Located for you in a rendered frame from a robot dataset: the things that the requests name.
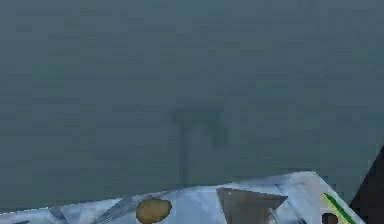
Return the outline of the brown potato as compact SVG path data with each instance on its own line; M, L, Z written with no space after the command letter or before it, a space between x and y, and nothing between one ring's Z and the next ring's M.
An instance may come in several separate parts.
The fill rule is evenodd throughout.
M169 200L158 198L141 201L136 207L136 219L141 224L154 224L164 220L171 212Z

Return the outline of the yellow green striped sponge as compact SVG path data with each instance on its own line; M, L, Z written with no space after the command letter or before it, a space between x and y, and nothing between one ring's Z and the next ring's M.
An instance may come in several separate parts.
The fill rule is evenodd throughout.
M357 224L357 222L346 212L337 200L328 193L322 193L321 199L325 202L332 213L337 217L337 224Z

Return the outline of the black angular appliance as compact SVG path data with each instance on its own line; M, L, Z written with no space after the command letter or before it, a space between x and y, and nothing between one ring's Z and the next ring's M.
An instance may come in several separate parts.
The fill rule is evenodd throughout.
M366 224L384 224L384 145L350 203Z

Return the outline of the small black round object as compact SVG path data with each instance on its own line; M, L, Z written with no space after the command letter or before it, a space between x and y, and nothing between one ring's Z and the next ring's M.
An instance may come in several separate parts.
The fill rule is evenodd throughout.
M322 224L338 224L338 217L333 213L324 213L322 215Z

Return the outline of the grey metal sink basin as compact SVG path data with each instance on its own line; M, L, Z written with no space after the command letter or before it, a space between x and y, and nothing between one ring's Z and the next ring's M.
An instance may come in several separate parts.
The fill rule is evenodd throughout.
M287 199L285 195L224 187L216 193L227 224L269 224L270 211Z

